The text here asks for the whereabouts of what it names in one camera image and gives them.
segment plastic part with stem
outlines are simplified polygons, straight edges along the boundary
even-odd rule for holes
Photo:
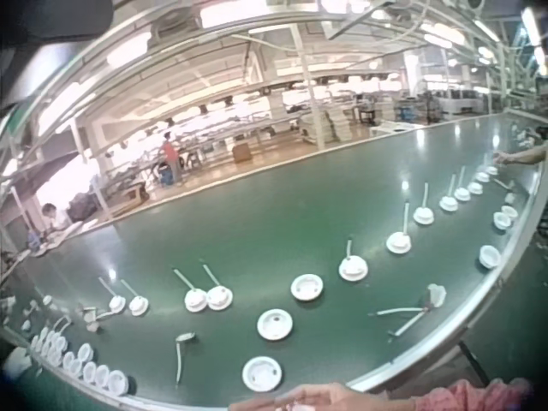
[[[171,269],[176,276],[178,276],[181,281],[183,281],[190,289],[195,290],[196,288],[187,280],[185,276],[182,275],[182,273],[177,270],[175,267]]]

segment white disc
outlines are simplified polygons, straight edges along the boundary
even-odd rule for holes
[[[470,201],[470,192],[466,188],[460,187],[455,190],[455,197],[459,201],[467,202]]]
[[[69,371],[73,361],[76,359],[72,351],[68,351],[63,356],[63,370]]]
[[[114,314],[121,313],[125,307],[126,307],[126,299],[120,295],[116,295],[112,297],[112,300],[110,300],[109,309]]]
[[[90,361],[84,365],[82,378],[86,383],[93,384],[95,382],[95,372],[97,372],[97,365],[93,361]]]
[[[234,295],[230,289],[222,285],[213,287],[207,292],[207,306],[214,311],[221,311],[232,304]]]
[[[439,202],[439,206],[442,207],[442,210],[454,212],[459,208],[459,203],[453,197],[445,196]]]
[[[34,336],[31,340],[31,350],[34,351],[36,349],[36,345],[38,344],[39,337]]]
[[[80,359],[75,358],[74,361],[72,361],[68,372],[70,372],[74,378],[80,378],[83,367],[84,363]]]
[[[129,311],[131,311],[132,315],[135,317],[143,315],[146,313],[146,310],[148,310],[148,299],[145,297],[138,295],[129,302]]]
[[[360,281],[368,272],[367,262],[358,255],[346,257],[339,265],[339,276],[350,282]]]
[[[291,294],[299,301],[312,301],[322,294],[324,282],[315,274],[303,274],[291,283]]]
[[[512,225],[512,219],[503,212],[499,211],[493,214],[493,223],[498,229],[506,231],[510,227],[510,225]]]
[[[185,295],[185,307],[191,313],[197,313],[207,307],[207,294],[203,289],[191,289]]]
[[[479,182],[489,182],[490,178],[487,173],[480,171],[479,173],[476,173],[476,180]]]
[[[78,350],[78,360],[82,362],[88,362],[93,359],[93,348],[87,342],[82,344]]]
[[[490,176],[498,176],[498,169],[493,165],[487,167],[485,171],[487,171],[487,174]]]
[[[411,249],[411,237],[398,231],[388,237],[386,247],[394,254],[405,254]]]
[[[434,222],[434,211],[428,207],[419,207],[414,211],[413,220],[420,225],[430,225]]]
[[[107,386],[115,396],[123,396],[129,389],[128,377],[123,372],[115,370],[109,374]]]
[[[255,357],[243,367],[241,378],[252,391],[272,391],[282,381],[282,368],[270,357]]]
[[[500,252],[493,246],[483,246],[479,251],[479,262],[491,270],[500,264]]]
[[[468,184],[468,191],[475,195],[482,195],[483,186],[478,182],[471,182],[470,184]]]
[[[510,205],[503,205],[502,209],[504,214],[506,214],[508,217],[510,217],[510,219],[512,221],[516,220],[518,217],[519,217],[519,213],[517,212],[517,210],[510,206]]]
[[[257,321],[257,331],[265,340],[285,338],[293,328],[293,319],[287,311],[273,309],[264,312]]]
[[[45,340],[49,332],[50,332],[50,329],[48,327],[44,327],[42,331],[40,332],[40,340]]]
[[[107,366],[98,366],[95,371],[95,385],[106,388],[109,381],[110,369]]]
[[[57,341],[55,341],[55,348],[60,353],[64,353],[67,350],[68,346],[69,343],[67,342],[67,338],[65,337],[59,337]]]

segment seated worker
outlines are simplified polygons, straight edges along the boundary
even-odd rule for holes
[[[72,223],[69,215],[62,210],[58,210],[52,203],[46,203],[42,207],[42,214],[46,217],[46,232],[63,231]]]

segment table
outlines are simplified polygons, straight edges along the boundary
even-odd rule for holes
[[[494,134],[500,135],[500,148],[509,147],[512,121],[512,116],[462,121],[459,138],[452,123],[424,128],[421,143],[409,132],[257,173],[81,235],[42,259],[26,259],[7,284],[21,296],[19,312],[35,284],[73,313],[78,303],[107,308],[110,295],[98,275],[107,278],[115,271],[113,288],[130,299],[118,281],[127,280],[151,302],[144,318],[125,312],[105,321],[104,333],[97,335],[77,321],[66,334],[70,349],[89,342],[99,363],[129,375],[130,393],[139,397],[202,407],[249,398],[253,393],[242,383],[241,369],[257,355],[281,364],[283,381],[276,393],[304,382],[347,382],[436,330],[485,277],[476,261],[480,247],[490,243],[502,250],[508,243],[510,234],[492,226],[506,194],[497,184],[485,185],[483,196],[461,205],[455,215],[442,213],[437,203],[463,164],[470,180],[471,170],[492,151]],[[513,170],[504,169],[499,178],[519,181]],[[403,181],[408,192],[402,191]],[[410,200],[412,210],[420,204],[424,181],[430,182],[436,223],[429,228],[412,223],[413,249],[397,257],[384,242],[401,229],[404,201]],[[520,185],[515,192],[515,207],[522,211],[528,193]],[[346,283],[337,274],[349,234],[354,252],[370,268],[359,283]],[[199,258],[234,291],[234,303],[224,312],[191,314],[184,308],[187,289],[170,267],[209,289],[213,284]],[[303,273],[323,278],[325,292],[317,301],[301,304],[291,296],[292,280]],[[388,331],[405,319],[367,314],[414,306],[430,283],[445,286],[445,305],[388,343]],[[267,342],[256,331],[259,315],[271,308],[293,316],[294,329],[281,342]],[[53,320],[61,314],[41,315]],[[10,323],[17,329],[22,318],[14,315]],[[37,317],[33,333],[41,327]],[[188,345],[176,388],[174,340],[189,331],[197,340]]]

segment fluorescent light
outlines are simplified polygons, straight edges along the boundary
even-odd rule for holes
[[[487,87],[475,86],[474,91],[480,94],[489,94],[489,89]]]
[[[441,74],[425,74],[423,75],[426,81],[443,81],[444,77]]]
[[[491,50],[489,50],[487,47],[484,47],[483,45],[478,48],[478,52],[481,56],[489,59],[492,59],[495,56],[495,54]]]
[[[148,40],[152,37],[150,32],[136,35],[132,39],[122,43],[106,57],[108,64],[117,69],[132,60],[143,56],[148,51]]]
[[[202,27],[209,28],[269,13],[266,0],[235,0],[204,7],[200,10],[200,19]]]
[[[17,160],[15,158],[11,158],[6,164],[6,168],[3,169],[2,177],[11,176],[17,171],[17,167]]]
[[[527,34],[529,35],[531,45],[534,45],[535,47],[540,45],[539,27],[537,26],[537,21],[534,18],[533,9],[527,7],[523,10],[521,13],[521,19],[523,20],[523,26],[525,26]]]
[[[481,21],[479,20],[474,20],[474,23],[476,26],[478,26],[481,30],[483,30],[483,33],[487,34],[491,40],[499,43],[500,42],[500,39],[498,38],[498,36],[495,34],[495,32],[493,32],[488,26],[486,26],[485,24],[483,24]]]
[[[423,23],[420,25],[420,28],[425,32],[434,34],[442,39],[450,40],[458,45],[464,45],[464,43],[466,43],[466,38],[461,32],[441,23],[436,23],[435,25]]]
[[[275,26],[266,26],[259,28],[252,28],[248,31],[249,34],[273,32],[274,30],[282,30],[284,28],[289,28],[289,24],[276,24]]]
[[[375,10],[371,14],[374,20],[390,20],[390,16],[384,10]]]
[[[450,49],[451,47],[453,47],[453,43],[451,43],[449,40],[441,39],[432,34],[425,34],[425,40],[428,43],[438,45],[439,47],[444,47],[445,49]]]
[[[350,3],[350,10],[352,13],[356,13],[357,15],[363,13],[366,7],[371,6],[371,3],[366,0],[349,0],[348,2]]]
[[[541,45],[534,48],[534,58],[537,60],[537,64],[539,66],[543,66],[545,64],[546,55]]]

